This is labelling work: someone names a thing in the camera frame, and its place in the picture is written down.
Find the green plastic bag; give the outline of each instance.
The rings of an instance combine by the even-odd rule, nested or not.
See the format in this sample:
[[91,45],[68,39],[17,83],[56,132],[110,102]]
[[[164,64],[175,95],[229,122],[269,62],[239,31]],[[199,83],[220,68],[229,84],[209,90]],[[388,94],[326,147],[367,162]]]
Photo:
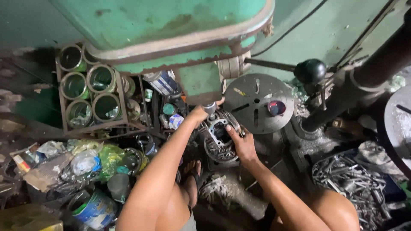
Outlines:
[[112,145],[106,144],[103,149],[99,152],[99,157],[102,163],[102,171],[100,173],[100,181],[108,181],[115,173],[118,163],[125,156],[123,149]]

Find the knee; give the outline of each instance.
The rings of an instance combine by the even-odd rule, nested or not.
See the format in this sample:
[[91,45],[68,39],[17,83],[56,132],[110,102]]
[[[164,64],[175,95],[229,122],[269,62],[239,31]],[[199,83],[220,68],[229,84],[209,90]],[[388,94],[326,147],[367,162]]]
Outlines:
[[307,204],[333,231],[360,229],[354,205],[337,192],[323,190]]

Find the black knob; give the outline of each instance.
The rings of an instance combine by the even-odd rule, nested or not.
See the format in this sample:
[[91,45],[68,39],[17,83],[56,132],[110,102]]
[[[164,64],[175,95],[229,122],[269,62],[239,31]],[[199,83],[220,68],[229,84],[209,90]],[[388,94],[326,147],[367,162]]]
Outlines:
[[294,76],[303,84],[317,84],[327,74],[327,65],[318,59],[300,62],[294,69]]

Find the hand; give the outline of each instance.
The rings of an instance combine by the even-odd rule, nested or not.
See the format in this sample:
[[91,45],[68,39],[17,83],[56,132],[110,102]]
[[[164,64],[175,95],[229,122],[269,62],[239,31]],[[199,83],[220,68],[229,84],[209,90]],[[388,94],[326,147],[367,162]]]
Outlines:
[[243,130],[245,132],[245,136],[241,138],[231,125],[226,126],[226,131],[234,142],[238,157],[240,158],[242,164],[247,167],[249,163],[258,161],[258,157],[254,146],[253,134],[246,129]]
[[[216,101],[217,106],[221,105],[223,102],[224,102],[224,97],[221,100]],[[203,106],[197,105],[190,112],[190,114],[187,116],[187,118],[196,121],[196,127],[198,127],[207,118],[207,116],[208,116],[208,114],[204,111]]]

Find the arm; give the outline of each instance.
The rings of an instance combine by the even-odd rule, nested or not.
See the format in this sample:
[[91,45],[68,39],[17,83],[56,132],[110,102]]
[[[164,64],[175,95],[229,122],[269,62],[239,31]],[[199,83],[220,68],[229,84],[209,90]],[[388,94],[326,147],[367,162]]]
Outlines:
[[121,211],[116,231],[155,230],[156,220],[170,200],[175,174],[188,139],[207,116],[203,108],[197,106],[144,169]]
[[261,163],[251,133],[245,131],[246,135],[241,138],[231,126],[226,129],[234,141],[243,166],[257,179],[287,230],[330,231],[320,217]]

